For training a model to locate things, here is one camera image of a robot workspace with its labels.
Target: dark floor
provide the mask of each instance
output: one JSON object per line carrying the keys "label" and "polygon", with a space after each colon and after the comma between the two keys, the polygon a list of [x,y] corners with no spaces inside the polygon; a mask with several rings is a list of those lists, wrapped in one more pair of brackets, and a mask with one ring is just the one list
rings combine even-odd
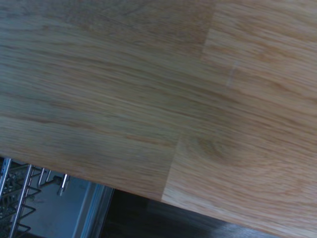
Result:
{"label": "dark floor", "polygon": [[116,190],[101,238],[276,238],[276,236]]}

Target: metal rack tine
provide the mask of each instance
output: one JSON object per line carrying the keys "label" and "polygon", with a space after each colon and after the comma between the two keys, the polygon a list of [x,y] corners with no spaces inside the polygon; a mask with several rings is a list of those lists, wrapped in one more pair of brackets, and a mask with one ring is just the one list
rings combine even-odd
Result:
{"label": "metal rack tine", "polygon": [[7,178],[8,173],[9,173],[11,161],[12,161],[11,158],[5,158],[3,161],[3,164],[2,164],[2,169],[1,169],[1,173],[0,173],[0,176],[1,176],[1,179],[0,179],[0,200],[1,200],[1,197],[3,194],[6,178]]}
{"label": "metal rack tine", "polygon": [[44,172],[45,172],[45,168],[42,168],[41,173],[40,173],[40,177],[39,177],[39,180],[38,180],[38,183],[37,183],[37,188],[43,188],[43,187],[48,186],[48,185],[50,185],[52,183],[56,183],[56,180],[54,180],[54,179],[49,181],[49,177],[50,177],[51,172],[52,172],[51,170],[49,170],[48,175],[47,175],[47,177],[45,179],[45,182],[42,184],[42,178],[43,178]]}
{"label": "metal rack tine", "polygon": [[19,218],[19,221],[22,220],[23,218],[25,218],[25,217],[31,215],[32,213],[34,213],[34,212],[36,211],[36,209],[35,209],[34,207],[30,207],[30,206],[27,206],[27,205],[22,205],[22,206],[23,206],[23,208],[30,209],[30,212],[28,212],[27,214],[21,216],[21,217]]}
{"label": "metal rack tine", "polygon": [[31,230],[31,227],[29,227],[29,226],[26,226],[26,225],[23,225],[23,224],[20,224],[20,223],[18,223],[17,225],[19,227],[25,228],[26,230],[24,232],[22,232],[21,234],[17,235],[15,238],[21,238],[22,236],[24,236],[26,233],[28,233]]}
{"label": "metal rack tine", "polygon": [[67,189],[69,178],[69,175],[64,174],[62,183],[59,187],[59,190],[57,191],[58,196],[62,196],[65,190]]}
{"label": "metal rack tine", "polygon": [[22,203],[24,202],[24,194],[25,194],[25,191],[27,189],[27,185],[29,183],[31,172],[32,172],[32,165],[29,165],[28,169],[27,169],[27,172],[26,172],[25,179],[24,179],[22,191],[21,191],[20,196],[19,196],[18,205],[17,205],[17,208],[16,208],[16,213],[15,213],[15,215],[13,217],[13,222],[12,222],[12,226],[11,226],[11,230],[10,230],[8,238],[13,238],[14,235],[15,235],[16,228],[18,226],[18,220],[19,220],[19,217],[20,217],[20,214],[21,214]]}

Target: butcher block countertop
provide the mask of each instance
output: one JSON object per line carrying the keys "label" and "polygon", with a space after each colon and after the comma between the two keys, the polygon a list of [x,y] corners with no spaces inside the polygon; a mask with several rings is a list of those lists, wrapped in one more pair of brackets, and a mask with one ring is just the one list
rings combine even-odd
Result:
{"label": "butcher block countertop", "polygon": [[0,154],[317,237],[317,1],[0,0]]}

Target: wooden countertop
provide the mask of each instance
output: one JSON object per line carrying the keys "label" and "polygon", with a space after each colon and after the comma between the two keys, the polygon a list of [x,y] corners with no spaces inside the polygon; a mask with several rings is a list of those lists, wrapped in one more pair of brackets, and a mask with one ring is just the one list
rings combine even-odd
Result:
{"label": "wooden countertop", "polygon": [[317,2],[0,0],[0,154],[317,237]]}

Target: wire rack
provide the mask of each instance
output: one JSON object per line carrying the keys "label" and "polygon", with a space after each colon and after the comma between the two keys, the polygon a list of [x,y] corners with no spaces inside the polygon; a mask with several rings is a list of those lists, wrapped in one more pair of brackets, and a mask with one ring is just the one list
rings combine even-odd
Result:
{"label": "wire rack", "polygon": [[[54,176],[49,181],[51,171],[36,168],[33,165],[20,165],[11,158],[0,158],[0,238],[21,238],[31,227],[22,224],[23,219],[36,211],[27,206],[26,200],[41,192],[41,188],[50,184],[59,184],[57,194],[62,196],[69,176]],[[38,177],[37,187],[32,187],[32,179]]]}

